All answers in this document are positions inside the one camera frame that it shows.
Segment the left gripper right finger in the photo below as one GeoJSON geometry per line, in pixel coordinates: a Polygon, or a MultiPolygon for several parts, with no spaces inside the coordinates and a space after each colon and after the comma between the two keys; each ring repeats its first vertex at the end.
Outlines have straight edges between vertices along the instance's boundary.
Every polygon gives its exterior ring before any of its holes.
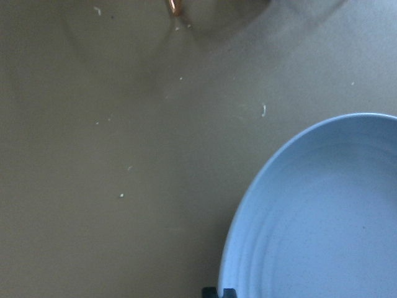
{"type": "Polygon", "coordinates": [[[224,289],[222,298],[236,298],[236,290],[233,288],[224,289]]]}

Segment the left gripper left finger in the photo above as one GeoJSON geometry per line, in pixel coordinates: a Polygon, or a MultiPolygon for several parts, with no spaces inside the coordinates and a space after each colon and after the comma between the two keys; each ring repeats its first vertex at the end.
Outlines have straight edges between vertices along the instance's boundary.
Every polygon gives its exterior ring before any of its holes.
{"type": "Polygon", "coordinates": [[[204,287],[202,289],[202,298],[218,298],[216,287],[204,287]]]}

